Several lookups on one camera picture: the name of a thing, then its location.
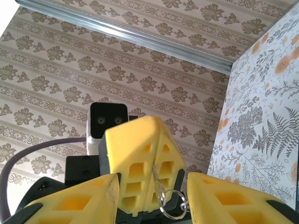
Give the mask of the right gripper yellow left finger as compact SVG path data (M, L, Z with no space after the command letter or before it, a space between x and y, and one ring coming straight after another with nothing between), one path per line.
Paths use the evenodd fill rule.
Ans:
M119 201L116 174L103 175L29 203L14 224L113 224Z

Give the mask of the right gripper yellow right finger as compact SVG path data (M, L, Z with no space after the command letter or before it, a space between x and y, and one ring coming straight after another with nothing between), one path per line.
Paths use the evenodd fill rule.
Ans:
M194 224L297 224L299 214L278 198L190 172L187 196Z

